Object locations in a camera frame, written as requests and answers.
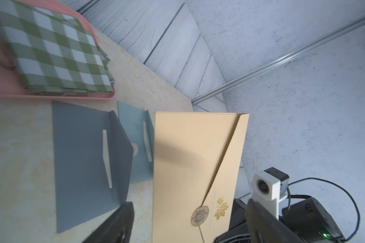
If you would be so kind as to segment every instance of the green checkered cloth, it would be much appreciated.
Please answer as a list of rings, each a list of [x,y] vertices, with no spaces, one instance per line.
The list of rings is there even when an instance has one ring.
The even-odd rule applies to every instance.
[[[0,0],[0,32],[15,57],[22,85],[31,92],[113,91],[109,59],[77,18]]]

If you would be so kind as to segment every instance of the table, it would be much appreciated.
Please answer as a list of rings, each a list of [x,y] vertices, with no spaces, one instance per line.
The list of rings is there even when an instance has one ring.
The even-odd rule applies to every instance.
[[[95,29],[116,80],[109,101],[62,100],[117,113],[117,101],[156,111],[191,112],[191,101]],[[130,185],[132,243],[151,242],[152,180]],[[49,100],[0,100],[0,243],[82,242],[112,211],[56,233],[53,124]]]

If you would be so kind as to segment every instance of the black device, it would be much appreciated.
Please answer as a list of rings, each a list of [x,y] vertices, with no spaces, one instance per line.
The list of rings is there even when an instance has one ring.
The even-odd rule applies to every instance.
[[[283,208],[282,215],[280,221],[306,242],[345,240],[334,219],[313,197],[293,204],[289,212]]]

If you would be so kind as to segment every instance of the envelope flap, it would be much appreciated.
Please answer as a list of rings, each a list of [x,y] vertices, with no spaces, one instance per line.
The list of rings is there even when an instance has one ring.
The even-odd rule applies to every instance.
[[[241,114],[239,116],[223,161],[204,200],[203,206],[209,207],[209,215],[199,227],[205,243],[214,242],[217,236],[229,229],[235,185],[237,183],[248,119],[249,114]]]

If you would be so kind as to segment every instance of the black cable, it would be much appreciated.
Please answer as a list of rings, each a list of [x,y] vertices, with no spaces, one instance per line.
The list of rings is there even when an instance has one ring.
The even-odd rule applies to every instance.
[[[341,242],[347,242],[347,241],[349,241],[355,235],[355,233],[357,233],[358,228],[360,227],[360,219],[361,219],[360,211],[358,210],[357,204],[355,203],[355,200],[353,199],[353,197],[351,196],[351,194],[348,191],[346,191],[344,188],[342,188],[341,186],[335,184],[334,182],[330,182],[328,180],[323,180],[323,179],[319,179],[319,178],[315,178],[315,177],[308,177],[308,178],[304,178],[304,179],[301,179],[301,180],[297,180],[295,182],[292,182],[292,183],[288,184],[288,186],[293,185],[293,184],[296,184],[298,182],[302,182],[304,180],[320,180],[322,182],[330,183],[330,184],[332,184],[332,185],[340,188],[342,191],[344,191],[350,197],[351,201],[354,204],[355,210],[357,212],[357,225],[355,227],[355,231],[347,239],[342,240]]]
[[[289,190],[289,187],[287,187],[288,192],[288,210],[287,213],[289,213],[289,209],[291,209],[291,191]]]

